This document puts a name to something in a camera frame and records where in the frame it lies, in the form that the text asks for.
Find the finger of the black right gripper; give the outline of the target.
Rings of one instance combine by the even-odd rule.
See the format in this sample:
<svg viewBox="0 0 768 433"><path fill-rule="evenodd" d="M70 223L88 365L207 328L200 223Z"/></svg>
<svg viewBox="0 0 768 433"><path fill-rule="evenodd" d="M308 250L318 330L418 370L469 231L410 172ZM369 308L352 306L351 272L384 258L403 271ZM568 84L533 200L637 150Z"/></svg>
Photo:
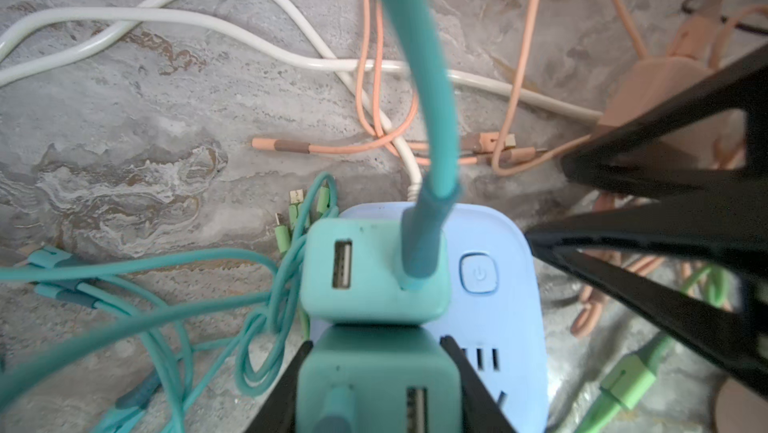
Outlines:
<svg viewBox="0 0 768 433"><path fill-rule="evenodd" d="M711 166L732 114L743 115L745 164ZM767 176L767 49L715 71L692 58L642 60L590 139L563 156L575 183L662 198Z"/></svg>
<svg viewBox="0 0 768 433"><path fill-rule="evenodd" d="M608 294L729 373L767 394L767 208L761 189L670 197L644 206L539 224L525 237L539 260ZM728 313L590 256L614 250L698 260L741 284Z"/></svg>

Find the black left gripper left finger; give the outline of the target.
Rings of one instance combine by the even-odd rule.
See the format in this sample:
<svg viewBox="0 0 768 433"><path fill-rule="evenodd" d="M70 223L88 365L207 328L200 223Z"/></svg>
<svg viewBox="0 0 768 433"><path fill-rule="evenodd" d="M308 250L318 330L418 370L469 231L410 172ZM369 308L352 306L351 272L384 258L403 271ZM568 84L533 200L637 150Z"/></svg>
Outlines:
<svg viewBox="0 0 768 433"><path fill-rule="evenodd" d="M314 344L305 341L244 433L293 433L299 370Z"/></svg>

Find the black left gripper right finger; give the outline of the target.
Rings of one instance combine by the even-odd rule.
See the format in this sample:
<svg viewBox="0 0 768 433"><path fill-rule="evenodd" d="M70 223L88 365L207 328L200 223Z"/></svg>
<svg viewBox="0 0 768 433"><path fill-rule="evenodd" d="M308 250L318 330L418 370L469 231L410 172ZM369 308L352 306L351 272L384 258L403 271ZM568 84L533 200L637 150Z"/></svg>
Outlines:
<svg viewBox="0 0 768 433"><path fill-rule="evenodd" d="M461 379L462 429L464 433L515 433L491 397L466 354L451 336L443 336L440 346L458 368Z"/></svg>

